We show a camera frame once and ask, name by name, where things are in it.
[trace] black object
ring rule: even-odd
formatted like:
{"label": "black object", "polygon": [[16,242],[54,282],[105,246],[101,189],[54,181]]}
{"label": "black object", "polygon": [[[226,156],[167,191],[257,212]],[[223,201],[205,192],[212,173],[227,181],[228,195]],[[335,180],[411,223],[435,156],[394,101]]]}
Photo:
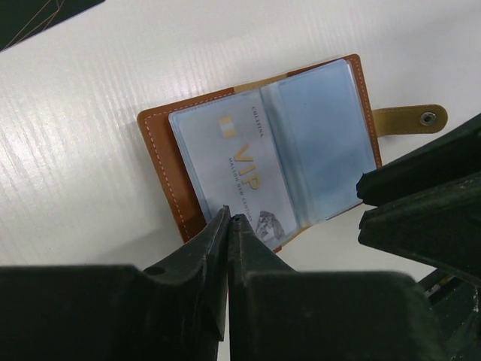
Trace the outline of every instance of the black object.
{"label": "black object", "polygon": [[0,2],[0,51],[103,1],[3,0]]}
{"label": "black object", "polygon": [[481,359],[481,114],[365,174],[358,195],[378,206],[359,242],[439,267],[423,284],[436,288],[429,299],[449,357]]}
{"label": "black object", "polygon": [[480,134],[477,117],[359,183],[379,205],[359,241],[440,267],[419,284],[387,272],[297,273],[223,208],[144,272],[0,268],[0,359],[214,360],[227,284],[234,361],[481,359]]}
{"label": "black object", "polygon": [[221,210],[144,272],[129,265],[0,268],[0,359],[215,359],[229,220]]}
{"label": "black object", "polygon": [[358,184],[359,242],[481,287],[481,114]]}
{"label": "black object", "polygon": [[437,320],[411,278],[297,273],[236,216],[228,254],[231,360],[445,360]]}

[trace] card holder wallet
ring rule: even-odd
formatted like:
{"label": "card holder wallet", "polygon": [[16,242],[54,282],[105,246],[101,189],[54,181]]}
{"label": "card holder wallet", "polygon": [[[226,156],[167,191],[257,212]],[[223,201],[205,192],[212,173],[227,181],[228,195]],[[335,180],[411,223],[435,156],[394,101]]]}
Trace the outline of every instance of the card holder wallet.
{"label": "card holder wallet", "polygon": [[227,203],[273,250],[360,203],[355,185],[381,166],[377,136],[446,121],[439,105],[373,112],[357,55],[138,116],[184,241]]}

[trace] white stitching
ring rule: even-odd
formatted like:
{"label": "white stitching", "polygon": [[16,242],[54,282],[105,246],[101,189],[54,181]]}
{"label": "white stitching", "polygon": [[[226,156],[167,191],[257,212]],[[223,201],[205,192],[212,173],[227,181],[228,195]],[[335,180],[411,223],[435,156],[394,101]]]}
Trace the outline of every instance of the white stitching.
{"label": "white stitching", "polygon": [[379,109],[378,113],[392,113],[392,112],[395,112],[395,113],[400,113],[402,111],[416,111],[416,110],[431,110],[432,109],[432,106],[429,106],[429,105],[426,105],[425,107],[419,107],[419,106],[414,106],[414,107],[409,107],[409,108],[393,108],[393,109]]}
{"label": "white stitching", "polygon": [[155,141],[153,140],[152,133],[151,133],[150,128],[149,128],[149,126],[148,126],[148,124],[147,124],[147,121],[148,121],[148,119],[153,118],[153,117],[157,117],[157,116],[159,116],[159,115],[169,114],[169,113],[172,113],[173,111],[179,111],[179,110],[181,110],[181,109],[190,108],[190,107],[193,107],[193,106],[196,106],[196,105],[205,103],[205,102],[211,102],[211,101],[213,101],[213,100],[215,100],[215,99],[224,98],[224,97],[226,97],[226,96],[231,96],[232,94],[234,94],[234,93],[232,92],[232,93],[228,93],[228,94],[225,94],[225,95],[222,95],[222,96],[214,96],[213,98],[205,99],[205,100],[203,100],[203,101],[201,101],[201,102],[196,102],[196,103],[194,103],[194,104],[186,105],[186,106],[184,106],[184,107],[171,109],[171,110],[169,110],[169,111],[164,111],[163,113],[151,114],[151,115],[149,115],[148,117],[145,117],[145,118],[144,118],[144,124],[145,124],[145,128],[147,129],[147,132],[149,133],[150,142],[152,143],[153,150],[154,150],[154,152],[156,153],[156,158],[157,158],[157,160],[159,161],[160,169],[162,170],[162,173],[163,173],[163,175],[164,175],[164,179],[165,179],[165,182],[166,182],[166,184],[167,184],[168,190],[171,192],[171,196],[172,196],[172,199],[174,200],[175,208],[177,209],[177,212],[179,213],[180,222],[182,222],[182,226],[183,226],[183,228],[184,228],[184,230],[185,230],[185,232],[186,232],[186,236],[187,236],[187,239],[188,239],[188,240],[191,238],[191,236],[190,236],[190,234],[189,234],[189,231],[187,230],[187,225],[186,225],[185,220],[183,219],[182,211],[180,210],[179,203],[177,202],[177,199],[175,198],[174,191],[172,190],[171,184],[170,184],[170,182],[168,181],[167,173],[165,172],[165,168],[164,168],[164,166],[163,166],[163,164],[162,164],[162,161],[160,160],[159,152],[157,151],[156,143],[155,143]]}
{"label": "white stitching", "polygon": [[[362,91],[361,97],[362,97],[362,100],[364,101],[364,104],[365,104],[367,110],[368,110],[366,112],[368,114],[367,124],[368,124],[369,134],[371,135],[371,141],[377,142],[377,136],[374,134],[374,130],[373,130],[374,121],[371,119],[371,107],[369,106],[368,95],[366,94],[366,91],[365,91],[364,78],[362,76],[361,66],[359,65],[357,59],[352,59],[351,61],[354,63],[354,65],[357,68],[357,71],[359,73],[359,82],[361,83],[360,88],[361,88],[361,91]],[[374,158],[376,160],[376,164],[378,166],[381,166],[382,162],[381,162],[381,159],[379,158],[379,154],[378,154],[377,150],[374,151]]]}

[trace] stitched edge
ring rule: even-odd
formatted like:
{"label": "stitched edge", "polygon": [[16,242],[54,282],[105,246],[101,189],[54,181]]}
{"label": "stitched edge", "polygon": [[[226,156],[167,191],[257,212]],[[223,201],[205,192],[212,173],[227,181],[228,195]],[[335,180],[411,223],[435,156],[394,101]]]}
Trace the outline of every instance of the stitched edge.
{"label": "stitched edge", "polygon": [[[350,62],[353,62],[354,63],[354,66],[359,74],[359,85],[360,85],[360,88],[361,88],[361,97],[362,97],[362,101],[364,102],[366,108],[368,109],[367,113],[368,114],[368,121],[366,122],[368,124],[368,131],[369,131],[369,134],[371,135],[371,143],[372,141],[377,141],[377,136],[375,135],[374,133],[374,119],[372,119],[372,111],[369,111],[371,109],[370,105],[369,105],[369,101],[368,101],[368,95],[366,94],[366,90],[365,90],[365,82],[364,82],[364,77],[362,76],[362,71],[361,71],[361,66],[359,65],[359,62],[356,58],[354,59],[351,59]],[[374,159],[376,160],[376,164],[381,166],[383,163],[380,159],[380,155],[379,155],[379,148],[377,150],[375,150],[374,152]]]}
{"label": "stitched edge", "polygon": [[183,229],[186,233],[186,236],[187,236],[187,240],[189,240],[191,238],[190,234],[189,234],[189,230],[187,229],[187,225],[186,225],[186,221],[184,220],[183,218],[183,215],[182,215],[182,211],[180,210],[180,206],[179,206],[179,203],[177,202],[177,198],[175,197],[175,194],[174,194],[174,191],[172,190],[172,186],[168,180],[168,176],[167,176],[167,173],[165,172],[165,168],[164,168],[164,165],[162,164],[162,161],[160,159],[160,155],[159,155],[159,152],[157,151],[157,147],[156,147],[156,143],[155,141],[153,140],[153,137],[152,137],[152,132],[150,131],[150,127],[149,127],[149,124],[148,124],[148,121],[149,119],[151,118],[154,118],[154,117],[157,117],[159,115],[166,115],[166,114],[170,114],[172,113],[173,111],[179,111],[181,109],[185,109],[185,108],[190,108],[190,107],[194,107],[196,105],[199,105],[199,104],[202,104],[202,103],[205,103],[205,102],[211,102],[215,99],[220,99],[220,98],[225,98],[226,96],[231,96],[232,94],[235,94],[235,93],[227,93],[225,95],[222,95],[222,96],[214,96],[213,98],[208,98],[208,99],[205,99],[201,102],[196,102],[194,104],[190,104],[190,105],[186,105],[186,106],[183,106],[183,107],[180,107],[180,108],[175,108],[175,109],[171,109],[169,111],[164,111],[164,112],[161,112],[161,113],[155,113],[155,114],[151,114],[149,115],[148,117],[145,117],[144,118],[144,124],[145,124],[145,129],[147,130],[147,132],[149,133],[149,139],[150,139],[150,142],[152,144],[152,147],[153,147],[153,150],[154,152],[156,153],[156,158],[157,158],[157,161],[159,162],[159,165],[160,165],[160,169],[162,170],[162,174],[164,176],[164,179],[165,179],[165,182],[167,184],[167,187],[168,187],[168,190],[171,192],[171,196],[172,196],[172,199],[174,200],[174,204],[175,204],[175,208],[177,209],[177,213],[179,214],[180,216],[180,222],[182,223],[182,226],[183,226]]}
{"label": "stitched edge", "polygon": [[413,107],[409,107],[409,108],[387,108],[387,109],[379,109],[379,110],[376,110],[377,113],[400,113],[400,112],[403,112],[403,111],[414,111],[414,110],[421,110],[421,109],[431,109],[432,106],[421,106],[421,107],[418,107],[418,106],[413,106]]}

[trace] white textured surface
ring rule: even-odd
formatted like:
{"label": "white textured surface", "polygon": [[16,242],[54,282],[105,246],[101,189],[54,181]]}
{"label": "white textured surface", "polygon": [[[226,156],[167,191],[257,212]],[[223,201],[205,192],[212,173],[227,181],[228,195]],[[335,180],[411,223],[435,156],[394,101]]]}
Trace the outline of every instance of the white textured surface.
{"label": "white textured surface", "polygon": [[[373,108],[435,102],[454,128],[481,111],[480,17],[479,0],[107,0],[0,53],[0,263],[144,267],[180,246],[135,122],[145,108],[358,53]],[[384,161],[437,136],[383,139]],[[281,257],[429,272],[359,246],[362,212]]]}

